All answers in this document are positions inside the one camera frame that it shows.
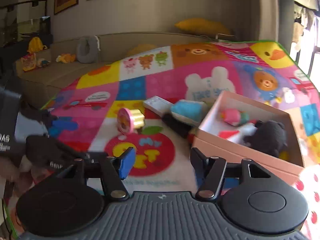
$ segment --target sofa backrest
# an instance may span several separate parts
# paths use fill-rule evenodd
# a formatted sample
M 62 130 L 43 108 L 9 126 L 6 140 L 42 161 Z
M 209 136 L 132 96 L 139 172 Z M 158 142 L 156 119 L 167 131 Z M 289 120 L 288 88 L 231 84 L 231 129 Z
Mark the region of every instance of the sofa backrest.
M 179 33 L 113 33 L 98 35 L 100 40 L 100 60 L 115 62 L 125 57 L 126 53 L 139 44 L 152 44 L 157 47 L 173 44 L 208 42 L 210 38 Z M 62 53 L 76 53 L 79 38 L 60 41 L 50 46 L 52 60 Z

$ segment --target black circular motor housing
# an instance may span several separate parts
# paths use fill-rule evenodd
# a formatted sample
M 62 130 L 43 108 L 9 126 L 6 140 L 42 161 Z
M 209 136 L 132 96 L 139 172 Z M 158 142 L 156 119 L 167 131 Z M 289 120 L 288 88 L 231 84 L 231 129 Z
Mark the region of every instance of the black circular motor housing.
M 103 211 L 102 196 L 73 179 L 51 178 L 25 193 L 17 203 L 23 227 L 38 236 L 65 236 L 95 221 Z
M 243 229 L 260 234 L 282 234 L 305 221 L 308 203 L 298 190 L 269 174 L 269 178 L 245 178 L 222 197 L 221 209 L 229 220 Z

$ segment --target brown bear face print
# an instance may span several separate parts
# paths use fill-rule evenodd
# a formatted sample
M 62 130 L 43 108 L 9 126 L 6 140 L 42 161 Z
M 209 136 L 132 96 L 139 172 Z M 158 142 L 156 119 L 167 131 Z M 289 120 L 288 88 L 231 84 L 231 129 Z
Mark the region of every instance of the brown bear face print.
M 150 69 L 151 62 L 153 61 L 153 54 L 145 55 L 143 57 L 139 57 L 140 64 L 143 70 Z
M 253 79 L 257 87 L 264 91 L 272 91 L 278 87 L 276 78 L 264 71 L 256 71 L 253 75 Z
M 211 43 L 195 43 L 171 46 L 174 67 L 211 60 L 227 60 L 228 57 Z

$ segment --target gray ribbed plate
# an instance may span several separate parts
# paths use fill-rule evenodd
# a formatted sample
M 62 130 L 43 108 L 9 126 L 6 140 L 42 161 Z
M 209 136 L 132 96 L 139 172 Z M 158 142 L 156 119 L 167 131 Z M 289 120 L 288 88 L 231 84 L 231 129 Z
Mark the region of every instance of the gray ribbed plate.
M 21 236 L 21 240 L 45 239 L 29 232 Z M 50 239 L 307 240 L 300 232 L 257 236 L 241 231 L 230 225 L 213 203 L 199 202 L 189 192 L 135 192 L 126 202 L 110 204 L 101 217 L 83 231 Z

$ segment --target metal screw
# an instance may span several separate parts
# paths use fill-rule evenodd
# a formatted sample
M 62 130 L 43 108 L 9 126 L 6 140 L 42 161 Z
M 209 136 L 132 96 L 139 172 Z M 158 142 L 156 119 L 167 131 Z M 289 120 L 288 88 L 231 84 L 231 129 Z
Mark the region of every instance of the metal screw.
M 198 195 L 203 198 L 212 198 L 214 193 L 211 190 L 201 190 Z
M 123 198 L 126 195 L 127 194 L 122 190 L 114 190 L 111 192 L 111 197 L 113 197 L 113 198 Z

